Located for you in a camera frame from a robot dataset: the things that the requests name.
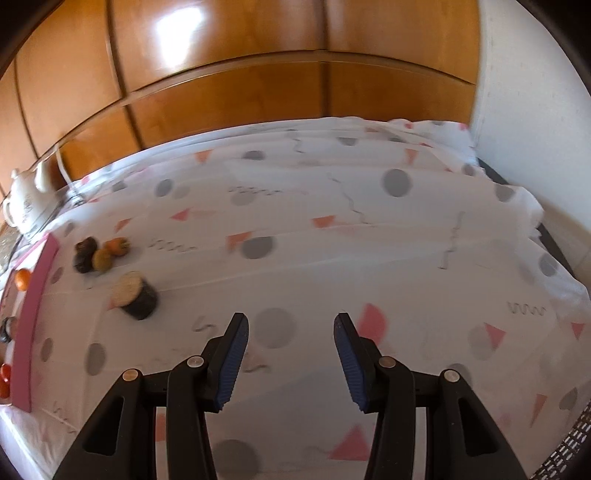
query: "metal pin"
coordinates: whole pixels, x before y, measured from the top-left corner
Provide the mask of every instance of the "metal pin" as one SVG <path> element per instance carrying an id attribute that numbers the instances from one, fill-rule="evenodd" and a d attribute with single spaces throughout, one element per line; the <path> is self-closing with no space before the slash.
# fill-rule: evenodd
<path id="1" fill-rule="evenodd" d="M 380 357 L 380 359 L 378 360 L 378 363 L 380 364 L 380 366 L 384 367 L 384 368 L 392 368 L 396 366 L 396 360 L 388 355 L 385 355 L 383 357 Z"/>
<path id="2" fill-rule="evenodd" d="M 123 380 L 125 380 L 126 382 L 133 382 L 133 380 L 138 378 L 138 376 L 139 373 L 135 368 L 130 368 L 129 370 L 123 372 Z"/>
<path id="3" fill-rule="evenodd" d="M 204 363 L 205 363 L 205 360 L 198 355 L 192 356 L 191 358 L 187 359 L 187 365 L 191 368 L 200 367 Z"/>
<path id="4" fill-rule="evenodd" d="M 457 382 L 460 380 L 460 374 L 455 370 L 445 370 L 443 373 L 443 378 L 445 378 L 448 382 Z"/>

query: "red tomato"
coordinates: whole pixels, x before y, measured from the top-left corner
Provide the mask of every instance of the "red tomato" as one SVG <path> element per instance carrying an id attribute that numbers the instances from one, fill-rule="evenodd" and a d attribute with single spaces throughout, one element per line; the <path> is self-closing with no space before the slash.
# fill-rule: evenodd
<path id="1" fill-rule="evenodd" d="M 0 367 L 0 377 L 5 382 L 10 382 L 10 372 L 12 371 L 12 367 L 8 364 L 2 364 Z"/>

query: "pink board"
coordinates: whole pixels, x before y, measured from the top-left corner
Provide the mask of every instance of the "pink board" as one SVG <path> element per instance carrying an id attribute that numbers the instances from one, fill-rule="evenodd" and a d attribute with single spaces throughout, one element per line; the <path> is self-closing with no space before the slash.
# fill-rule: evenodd
<path id="1" fill-rule="evenodd" d="M 59 249 L 60 244 L 56 238 L 52 234 L 47 235 L 39 260 L 31 273 L 29 288 L 22 301 L 21 314 L 18 318 L 10 387 L 12 404 L 26 412 L 31 412 L 31 349 L 37 313 L 47 275 Z"/>

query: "wooden cabinet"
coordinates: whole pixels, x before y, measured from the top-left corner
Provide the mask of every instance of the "wooden cabinet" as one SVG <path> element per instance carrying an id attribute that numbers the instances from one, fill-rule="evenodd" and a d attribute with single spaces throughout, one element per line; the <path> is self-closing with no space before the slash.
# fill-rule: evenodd
<path id="1" fill-rule="evenodd" d="M 237 125 L 322 115 L 320 64 L 273 63 L 214 73 L 131 105 L 148 147 Z"/>
<path id="2" fill-rule="evenodd" d="M 11 63 L 0 79 L 0 184 L 3 191 L 10 190 L 13 168 L 26 170 L 36 160 L 18 106 L 14 63 Z"/>
<path id="3" fill-rule="evenodd" d="M 112 0 L 125 84 L 246 55 L 320 48 L 317 0 Z"/>
<path id="4" fill-rule="evenodd" d="M 330 62 L 330 114 L 469 123 L 476 87 L 420 67 Z"/>
<path id="5" fill-rule="evenodd" d="M 70 178 L 78 180 L 137 151 L 139 145 L 125 110 L 113 107 L 63 145 L 61 155 Z"/>
<path id="6" fill-rule="evenodd" d="M 478 0 L 326 0 L 329 49 L 478 78 Z"/>
<path id="7" fill-rule="evenodd" d="M 66 0 L 25 42 L 16 65 L 25 118 L 42 155 L 120 98 L 105 0 Z"/>

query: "metal grill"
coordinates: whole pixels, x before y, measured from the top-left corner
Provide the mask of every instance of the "metal grill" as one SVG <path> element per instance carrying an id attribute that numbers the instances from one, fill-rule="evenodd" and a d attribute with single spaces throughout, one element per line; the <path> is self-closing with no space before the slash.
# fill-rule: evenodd
<path id="1" fill-rule="evenodd" d="M 591 430 L 591 402 L 587 404 L 582 414 L 574 423 L 569 434 L 542 464 L 531 480 L 561 480 L 566 467 L 579 452 L 582 443 L 590 435 Z"/>

